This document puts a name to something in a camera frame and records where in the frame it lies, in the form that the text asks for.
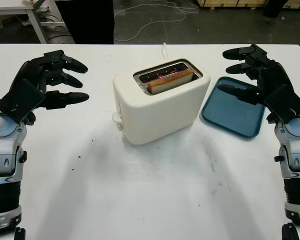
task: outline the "toaster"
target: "toaster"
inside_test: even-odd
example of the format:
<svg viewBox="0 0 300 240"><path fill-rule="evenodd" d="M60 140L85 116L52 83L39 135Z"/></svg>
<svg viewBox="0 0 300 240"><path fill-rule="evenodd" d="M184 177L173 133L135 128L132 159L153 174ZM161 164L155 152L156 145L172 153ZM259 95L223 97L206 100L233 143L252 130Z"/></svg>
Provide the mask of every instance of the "toaster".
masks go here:
<svg viewBox="0 0 300 240"><path fill-rule="evenodd" d="M148 84L192 69L189 82L152 94ZM126 139L146 144L186 127L196 119L210 83L209 74L188 59L132 69L113 80L116 112L112 115Z"/></svg>

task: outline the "bread slice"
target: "bread slice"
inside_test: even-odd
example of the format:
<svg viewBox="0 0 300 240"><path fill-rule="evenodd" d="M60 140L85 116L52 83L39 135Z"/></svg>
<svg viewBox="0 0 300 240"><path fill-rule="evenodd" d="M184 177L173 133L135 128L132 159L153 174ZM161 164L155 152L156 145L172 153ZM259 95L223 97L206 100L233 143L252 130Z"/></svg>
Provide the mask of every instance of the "bread slice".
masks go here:
<svg viewBox="0 0 300 240"><path fill-rule="evenodd" d="M188 68L173 75L151 81L148 84L147 89L149 93L153 95L174 89L178 86L189 83L194 76L194 72L195 71L193 69Z"/></svg>

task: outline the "silver robotic arm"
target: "silver robotic arm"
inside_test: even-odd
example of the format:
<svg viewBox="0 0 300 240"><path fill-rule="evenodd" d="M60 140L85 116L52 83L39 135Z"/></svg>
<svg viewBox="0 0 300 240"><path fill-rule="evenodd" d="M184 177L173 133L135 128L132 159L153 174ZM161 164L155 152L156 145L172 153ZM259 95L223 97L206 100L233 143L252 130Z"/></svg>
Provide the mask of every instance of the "silver robotic arm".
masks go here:
<svg viewBox="0 0 300 240"><path fill-rule="evenodd" d="M67 84L81 88L82 83L62 69L86 73L88 68L68 57L62 50L45 53L43 57L25 62L12 82L9 92L0 99L0 230L14 228L21 221L19 197L23 165L27 152L22 143L26 125L33 125L35 108L65 108L86 101L81 92L46 91L46 86ZM15 239L24 239L25 230L17 228Z"/></svg>
<svg viewBox="0 0 300 240"><path fill-rule="evenodd" d="M223 52L231 60L245 60L226 69L229 74L246 74L257 80L257 89L241 89L231 85L218 88L250 104L262 104L271 114L274 132L280 142L279 155L284 181L285 215L292 220L282 226L282 240L300 240L300 98L294 92L288 75L280 63L267 58L267 53L255 44Z"/></svg>

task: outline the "desk leg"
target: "desk leg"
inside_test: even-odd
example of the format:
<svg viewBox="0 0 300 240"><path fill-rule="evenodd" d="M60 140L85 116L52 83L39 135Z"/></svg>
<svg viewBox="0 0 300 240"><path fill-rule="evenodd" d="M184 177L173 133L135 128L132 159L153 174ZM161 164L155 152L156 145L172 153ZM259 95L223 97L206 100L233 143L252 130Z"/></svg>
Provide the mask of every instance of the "desk leg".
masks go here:
<svg viewBox="0 0 300 240"><path fill-rule="evenodd" d="M40 43L47 44L48 41L47 41L46 36L45 36L45 31L44 31L44 29L43 29L43 27L40 23L40 20L37 16L36 10L27 9L25 11L29 16L29 21L31 22L31 24L34 28L35 33L36 33L36 35L38 36L38 38L40 40Z"/></svg>

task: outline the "white table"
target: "white table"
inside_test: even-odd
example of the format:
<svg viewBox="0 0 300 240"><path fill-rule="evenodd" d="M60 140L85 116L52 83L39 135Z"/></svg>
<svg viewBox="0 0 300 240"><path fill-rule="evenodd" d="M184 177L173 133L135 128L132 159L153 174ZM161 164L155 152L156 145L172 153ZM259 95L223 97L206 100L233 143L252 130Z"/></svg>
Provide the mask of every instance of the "white table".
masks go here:
<svg viewBox="0 0 300 240"><path fill-rule="evenodd" d="M48 41L36 13L36 10L44 1L38 0L34 5L31 5L22 0L0 0L0 15L27 14L40 43L46 44Z"/></svg>
<svg viewBox="0 0 300 240"><path fill-rule="evenodd" d="M237 63L222 52L242 46L168 45L167 53L207 69L206 100L218 78L229 76L225 68ZM300 96L300 47L260 46L284 66ZM193 125L166 137L131 145L112 122L114 76L162 59L161 47L0 45L0 97L23 62L49 51L63 49L89 68L87 74L72 74L84 83L80 91L90 95L88 101L37 109L35 125L27 128L20 227L28 240L281 239L281 227L289 220L274 162L279 142L265 119L268 110L253 139L198 116ZM245 75L235 78L252 83ZM49 89L75 92L63 85Z"/></svg>

